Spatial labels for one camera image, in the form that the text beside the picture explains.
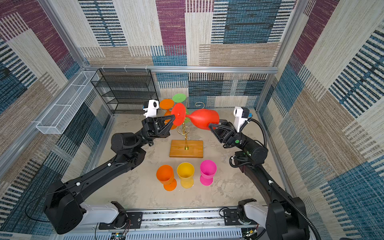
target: gray floor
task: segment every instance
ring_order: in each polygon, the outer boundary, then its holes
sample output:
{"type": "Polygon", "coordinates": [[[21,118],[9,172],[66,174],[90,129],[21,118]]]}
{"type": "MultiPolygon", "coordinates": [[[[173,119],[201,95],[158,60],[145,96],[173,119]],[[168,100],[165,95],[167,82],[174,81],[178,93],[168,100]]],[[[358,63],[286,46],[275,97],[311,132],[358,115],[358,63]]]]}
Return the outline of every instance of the gray floor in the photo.
{"type": "MultiPolygon", "coordinates": [[[[234,122],[233,109],[215,109],[220,119],[234,122]]],[[[136,132],[142,125],[141,115],[116,115],[112,133],[136,132]]],[[[233,206],[238,201],[248,198],[255,198],[261,203],[265,203],[261,194],[256,189],[251,180],[240,172],[238,168],[229,166],[228,159],[238,151],[237,148],[224,149],[215,136],[207,130],[198,129],[187,123],[191,131],[188,134],[189,140],[204,141],[204,158],[170,158],[169,149],[172,139],[183,139],[176,129],[171,130],[171,136],[166,139],[155,139],[152,147],[145,146],[147,152],[143,163],[134,170],[122,174],[113,179],[90,197],[86,203],[102,204],[110,201],[118,201],[122,206],[129,209],[134,208],[166,208],[166,207],[213,207],[213,206],[233,206]],[[212,160],[217,164],[217,173],[211,186],[203,186],[200,181],[200,163],[206,159],[212,160]],[[194,186],[185,189],[180,185],[177,177],[176,168],[182,162],[189,162],[195,167],[194,186]],[[168,192],[164,190],[162,184],[156,179],[156,171],[161,165],[170,165],[174,169],[177,187],[168,192]]],[[[243,130],[247,136],[262,142],[263,137],[260,129],[255,123],[249,123],[243,130]]],[[[115,153],[111,150],[110,140],[105,146],[99,165],[111,159],[115,153]]],[[[271,154],[265,161],[264,168],[275,179],[276,183],[283,187],[279,172],[271,154]]]]}

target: mounting plate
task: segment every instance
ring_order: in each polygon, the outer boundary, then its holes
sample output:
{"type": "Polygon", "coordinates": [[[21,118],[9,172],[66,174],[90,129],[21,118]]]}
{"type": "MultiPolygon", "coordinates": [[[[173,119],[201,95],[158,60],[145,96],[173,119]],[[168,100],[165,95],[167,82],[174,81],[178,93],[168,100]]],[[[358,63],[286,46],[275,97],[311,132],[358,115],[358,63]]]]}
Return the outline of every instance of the mounting plate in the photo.
{"type": "MultiPolygon", "coordinates": [[[[131,220],[131,226],[129,229],[139,229],[141,226],[141,220],[143,212],[127,212],[128,218],[131,220]]],[[[110,230],[115,229],[112,224],[100,223],[99,230],[110,230]]]]}
{"type": "MultiPolygon", "coordinates": [[[[241,224],[239,222],[239,214],[237,212],[237,209],[224,209],[223,215],[224,215],[224,223],[226,226],[241,224]]],[[[249,225],[257,225],[257,222],[251,220],[251,223],[249,225]]]]}

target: black wire rack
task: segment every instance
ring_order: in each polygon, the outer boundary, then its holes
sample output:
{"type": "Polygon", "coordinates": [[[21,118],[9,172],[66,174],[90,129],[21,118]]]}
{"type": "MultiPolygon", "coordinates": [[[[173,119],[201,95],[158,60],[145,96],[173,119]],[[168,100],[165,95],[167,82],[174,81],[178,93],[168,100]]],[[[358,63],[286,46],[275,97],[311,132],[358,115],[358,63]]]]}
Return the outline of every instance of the black wire rack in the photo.
{"type": "Polygon", "coordinates": [[[99,69],[98,81],[91,81],[113,114],[143,114],[143,105],[158,100],[150,70],[99,69]]]}

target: striped fabric wall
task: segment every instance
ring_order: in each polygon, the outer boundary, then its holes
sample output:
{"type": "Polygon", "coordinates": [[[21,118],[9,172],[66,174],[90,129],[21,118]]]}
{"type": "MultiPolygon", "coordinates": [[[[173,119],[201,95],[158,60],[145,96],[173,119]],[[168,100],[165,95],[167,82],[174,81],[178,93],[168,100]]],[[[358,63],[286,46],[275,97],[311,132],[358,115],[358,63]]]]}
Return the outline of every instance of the striped fabric wall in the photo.
{"type": "Polygon", "coordinates": [[[187,96],[188,108],[202,102],[207,108],[254,108],[267,74],[152,73],[160,100],[177,93],[187,96]]]}
{"type": "MultiPolygon", "coordinates": [[[[0,155],[79,70],[36,0],[2,0],[0,9],[0,155]]],[[[85,173],[109,120],[91,92],[62,135],[39,133],[0,179],[0,239],[48,239],[49,223],[28,220],[24,209],[46,220],[45,193],[57,179],[85,173]]]]}
{"type": "Polygon", "coordinates": [[[109,121],[103,100],[93,89],[62,135],[35,137],[0,181],[0,239],[48,239],[53,231],[43,213],[49,185],[66,182],[86,173],[109,121]]]}
{"type": "Polygon", "coordinates": [[[271,66],[295,3],[52,1],[84,58],[99,66],[271,66]]]}
{"type": "Polygon", "coordinates": [[[36,0],[2,0],[0,155],[79,70],[36,0]]]}
{"type": "Polygon", "coordinates": [[[309,0],[260,114],[322,239],[384,236],[384,1],[309,0]]]}

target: white wire basket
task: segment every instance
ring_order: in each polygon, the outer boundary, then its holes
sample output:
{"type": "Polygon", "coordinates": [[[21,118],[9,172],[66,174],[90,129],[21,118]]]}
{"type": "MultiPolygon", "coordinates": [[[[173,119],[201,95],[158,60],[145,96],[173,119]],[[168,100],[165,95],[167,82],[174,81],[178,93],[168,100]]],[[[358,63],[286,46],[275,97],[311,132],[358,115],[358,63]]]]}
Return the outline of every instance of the white wire basket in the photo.
{"type": "Polygon", "coordinates": [[[43,134],[63,134],[73,117],[93,89],[92,81],[99,76],[95,71],[80,73],[64,94],[43,116],[36,128],[43,134]]]}

